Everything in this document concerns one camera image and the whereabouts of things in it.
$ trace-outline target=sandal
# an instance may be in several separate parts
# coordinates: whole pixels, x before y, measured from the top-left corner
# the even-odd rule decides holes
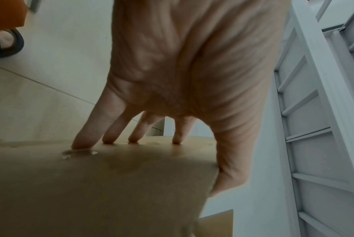
[[[22,50],[25,42],[20,32],[16,29],[4,30],[12,35],[14,38],[13,44],[9,47],[3,48],[0,44],[0,58],[12,56]]]

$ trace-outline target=orange shorts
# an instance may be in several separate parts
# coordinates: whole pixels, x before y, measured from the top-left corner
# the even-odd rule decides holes
[[[26,14],[24,0],[0,0],[0,30],[23,26]]]

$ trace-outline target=human hand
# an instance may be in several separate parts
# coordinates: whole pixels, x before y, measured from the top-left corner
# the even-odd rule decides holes
[[[107,84],[72,148],[113,143],[144,111],[130,142],[196,118],[217,141],[215,195],[245,183],[290,0],[117,0]]]

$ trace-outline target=skin crease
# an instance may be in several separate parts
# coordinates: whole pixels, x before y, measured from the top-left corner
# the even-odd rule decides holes
[[[196,118],[217,141],[212,196],[244,184],[290,0],[117,0],[107,84],[72,148],[113,143],[175,119],[181,143]]]

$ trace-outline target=hand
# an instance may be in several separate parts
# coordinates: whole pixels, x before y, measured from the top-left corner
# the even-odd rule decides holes
[[[181,143],[196,118],[217,141],[212,195],[249,177],[290,0],[118,0],[107,84],[72,148],[130,142],[169,116]]]

